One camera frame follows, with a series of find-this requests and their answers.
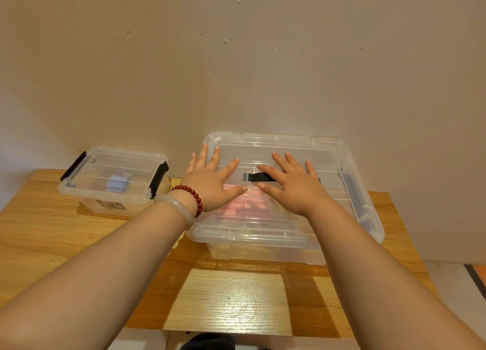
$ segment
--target clear plastic storage box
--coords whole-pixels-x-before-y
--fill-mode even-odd
[[[169,191],[168,169],[164,154],[95,147],[78,157],[58,189],[93,212],[134,216]]]
[[[227,206],[202,213],[197,223],[187,231],[192,240],[208,243],[214,258],[325,264],[319,242],[308,221],[287,212],[262,193],[257,183],[248,181],[252,174],[261,173],[257,164],[278,167],[272,159],[272,151],[282,156],[289,151],[300,164],[308,158],[328,194],[351,213],[376,241],[381,243],[383,240],[381,221],[343,141],[337,138],[213,133],[204,139],[204,143],[209,144],[208,160],[215,146],[220,146],[218,169],[240,157],[240,163],[225,187],[249,187],[244,195]]]

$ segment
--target floor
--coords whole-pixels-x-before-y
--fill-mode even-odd
[[[426,263],[444,303],[486,341],[486,298],[463,264]],[[486,281],[486,267],[476,267]],[[196,333],[125,328],[109,350],[179,350]],[[358,350],[354,339],[237,335],[237,350]]]

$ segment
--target wooden tabletop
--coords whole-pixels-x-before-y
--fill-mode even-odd
[[[120,226],[57,191],[63,170],[39,169],[0,212],[0,306]],[[178,184],[180,179],[173,179]],[[383,246],[436,294],[388,193],[370,192]],[[183,236],[127,327],[352,337],[326,266],[218,260]]]

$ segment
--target forearm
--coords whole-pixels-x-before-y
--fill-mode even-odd
[[[108,347],[184,225],[158,202],[88,247],[2,308],[1,347]]]
[[[309,221],[362,348],[484,348],[337,202],[327,200]]]

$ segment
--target finger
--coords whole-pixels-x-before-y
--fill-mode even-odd
[[[247,186],[235,186],[233,188],[227,189],[223,191],[223,205],[228,204],[237,196],[244,194],[248,190]]]
[[[285,181],[285,174],[277,170],[273,166],[269,166],[268,164],[257,164],[257,167],[262,170],[264,173],[269,174],[273,180],[277,181],[279,184]]]
[[[216,145],[214,153],[213,153],[210,161],[206,165],[206,168],[210,169],[211,171],[216,171],[216,169],[218,168],[219,156],[220,156],[219,145]]]
[[[276,188],[275,186],[259,183],[258,188],[263,191],[265,194],[271,196],[276,201],[279,201],[282,197],[283,191],[282,189]]]
[[[287,162],[287,160],[283,158],[280,154],[277,154],[276,152],[272,152],[272,158],[280,166],[283,172],[287,174],[291,174],[292,172],[295,172],[295,168],[289,162]]]
[[[231,176],[233,171],[236,169],[236,166],[238,166],[238,163],[240,163],[240,159],[236,158],[236,159],[232,160],[231,162],[229,162],[226,165],[226,167],[223,168],[220,172],[218,172],[218,174],[221,176],[221,179],[223,181],[225,181],[229,176]]]
[[[192,172],[194,171],[194,166],[196,164],[196,153],[192,152],[192,158],[191,160],[189,161],[189,167],[186,169],[186,175],[189,173],[189,172]]]
[[[207,156],[208,156],[208,145],[204,144],[203,149],[201,149],[201,153],[199,153],[199,157],[197,158],[196,165],[194,167],[195,170],[204,168],[204,166],[206,165]]]
[[[309,176],[319,179],[319,176],[317,176],[317,172],[315,171],[314,166],[312,165],[311,161],[309,161],[308,159],[305,160],[305,168]]]
[[[294,168],[301,173],[305,173],[304,169],[302,166],[295,160],[294,157],[289,152],[285,152],[285,159],[287,159],[287,162],[289,162]]]

